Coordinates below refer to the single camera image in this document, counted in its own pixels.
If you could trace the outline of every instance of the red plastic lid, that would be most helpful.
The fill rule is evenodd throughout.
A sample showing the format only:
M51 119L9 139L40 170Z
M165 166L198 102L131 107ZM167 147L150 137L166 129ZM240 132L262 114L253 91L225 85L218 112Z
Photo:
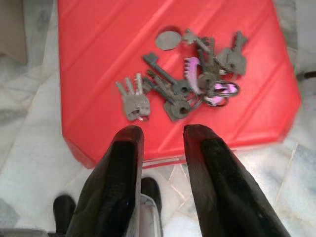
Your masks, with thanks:
M200 123L212 128L231 147L281 140L290 129L301 99L286 44L271 0L59 0L60 77L63 135L74 156L86 167L102 158L113 136L134 124L145 134L145 160L184 153L183 127ZM154 52L158 63L183 78L184 58L194 47L171 51L155 46L159 33L190 28L215 37L215 51L231 46L241 30L246 75L241 92L228 105L201 106L171 122L164 100L149 94L149 122L127 121L115 81L145 73L142 55Z

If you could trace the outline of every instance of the tile grout line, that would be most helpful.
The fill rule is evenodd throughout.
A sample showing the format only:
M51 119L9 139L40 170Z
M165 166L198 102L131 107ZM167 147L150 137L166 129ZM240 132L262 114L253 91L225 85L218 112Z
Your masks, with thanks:
M288 164L287 164L287 168L286 168L286 171L285 171L285 174L284 174L284 179L283 179L282 184L281 184L281 186L280 186L280 189L279 189L279 191L278 191L278 193L277 193L276 200L275 200L275 202L274 202L274 204L273 204L274 207L275 207L276 204L277 204L277 201L278 201L278 199L279 199L279 196L280 196L280 194L281 194L281 192L282 192L282 188L283 188L283 186L284 186L285 179L286 179L286 177L287 177L287 175L288 175L288 173L289 173L289 170L290 170L290 168L291 168L291 166L292 166L293 159L294 159L294 154L295 154L295 152L296 152L297 147L298 147L298 143L296 144L295 149L294 149L293 152L292 152L291 159L290 159L290 161L289 161Z

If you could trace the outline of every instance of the red surface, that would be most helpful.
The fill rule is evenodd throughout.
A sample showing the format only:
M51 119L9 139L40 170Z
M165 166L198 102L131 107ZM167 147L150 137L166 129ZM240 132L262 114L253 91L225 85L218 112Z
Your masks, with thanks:
M184 153L183 127L201 123L231 147L279 141L287 134L301 99L271 0L59 0L62 127L77 160L93 167L121 128L135 124L145 134L145 160ZM151 51L175 78L183 78L184 57L193 47L171 51L155 46L170 27L189 27L215 37L216 52L232 45L241 30L247 73L237 80L239 96L222 108L206 105L171 122L164 100L149 94L149 122L127 121L115 81L144 73L142 55Z

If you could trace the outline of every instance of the marble floor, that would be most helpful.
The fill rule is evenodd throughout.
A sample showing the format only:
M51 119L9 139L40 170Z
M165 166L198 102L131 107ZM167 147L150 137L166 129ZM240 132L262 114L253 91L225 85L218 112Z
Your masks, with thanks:
M316 69L316 2L274 2L296 72ZM61 134L56 1L26 0L24 8L29 63L0 56L0 227L54 231L54 199L77 201L91 170ZM316 237L316 81L299 86L303 105L285 141L236 155L291 236ZM201 236L186 165L142 173L160 186L164 236Z

